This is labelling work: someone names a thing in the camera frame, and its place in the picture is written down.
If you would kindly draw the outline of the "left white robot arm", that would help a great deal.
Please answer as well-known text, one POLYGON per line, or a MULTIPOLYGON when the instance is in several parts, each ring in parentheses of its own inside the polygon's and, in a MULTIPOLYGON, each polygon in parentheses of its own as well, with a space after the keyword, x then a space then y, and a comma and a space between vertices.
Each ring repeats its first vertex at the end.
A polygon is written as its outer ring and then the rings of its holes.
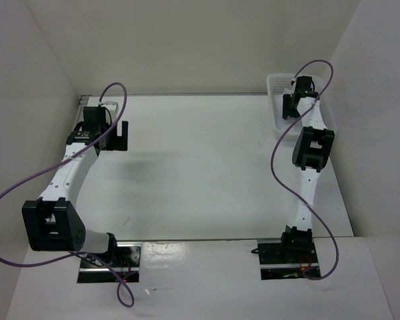
POLYGON ((76 210, 79 192, 100 152, 128 149, 128 122, 122 121, 121 132, 112 125, 118 111, 116 102, 84 107, 82 121, 67 137, 65 164, 37 200, 24 203, 23 221, 32 250, 92 253, 107 267, 119 260, 114 234, 88 230, 76 210))

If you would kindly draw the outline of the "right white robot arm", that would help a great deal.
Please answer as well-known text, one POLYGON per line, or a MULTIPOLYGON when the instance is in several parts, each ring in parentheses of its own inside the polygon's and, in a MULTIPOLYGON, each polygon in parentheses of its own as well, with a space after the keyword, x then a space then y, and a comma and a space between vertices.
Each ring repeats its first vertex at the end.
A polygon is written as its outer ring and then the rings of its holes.
POLYGON ((319 93, 313 78, 300 76, 292 80, 292 91, 283 95, 284 120, 299 119, 301 132, 295 144, 292 163, 301 174, 296 214, 281 236, 279 256, 286 262, 308 260, 313 250, 312 206, 317 182, 325 168, 335 138, 335 132, 326 126, 320 108, 319 93))

